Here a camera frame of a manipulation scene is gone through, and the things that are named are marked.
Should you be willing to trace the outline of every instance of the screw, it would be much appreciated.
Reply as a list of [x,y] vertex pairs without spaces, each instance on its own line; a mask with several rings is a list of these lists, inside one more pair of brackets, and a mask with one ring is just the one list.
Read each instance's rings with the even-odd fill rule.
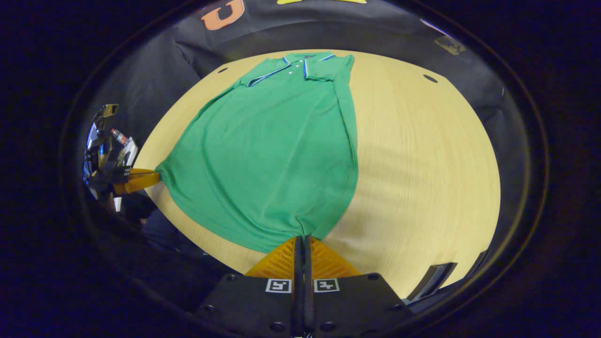
[[282,332],[286,329],[286,326],[284,326],[282,322],[274,322],[269,326],[269,328],[275,332]]
[[393,306],[391,306],[388,310],[390,310],[390,311],[399,311],[403,307],[404,306],[401,303],[397,303],[397,304],[394,304]]
[[325,322],[323,324],[321,324],[319,326],[320,329],[322,329],[322,331],[332,331],[333,329],[336,328],[336,325],[333,322]]
[[204,305],[203,309],[208,313],[213,313],[216,310],[215,307],[212,305]]

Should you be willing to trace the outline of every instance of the green polo shirt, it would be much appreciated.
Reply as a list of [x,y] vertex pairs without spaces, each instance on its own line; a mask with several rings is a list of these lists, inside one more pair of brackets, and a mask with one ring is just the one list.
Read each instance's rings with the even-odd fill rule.
[[178,207],[264,253],[298,235],[323,239],[357,183],[353,62],[266,59],[209,101],[156,168]]

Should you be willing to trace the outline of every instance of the round table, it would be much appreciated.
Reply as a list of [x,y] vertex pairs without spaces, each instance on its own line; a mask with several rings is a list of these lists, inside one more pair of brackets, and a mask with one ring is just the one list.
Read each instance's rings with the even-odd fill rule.
[[[200,108],[265,58],[224,64],[182,96],[156,125],[135,168],[154,169]],[[379,272],[405,298],[430,265],[456,262],[446,282],[465,276],[495,231],[501,187],[490,140],[465,98],[444,77],[392,58],[355,56],[359,179],[343,217],[324,238],[362,273]],[[191,220],[163,183],[146,189],[165,216],[216,259],[245,273],[264,253],[241,247]]]

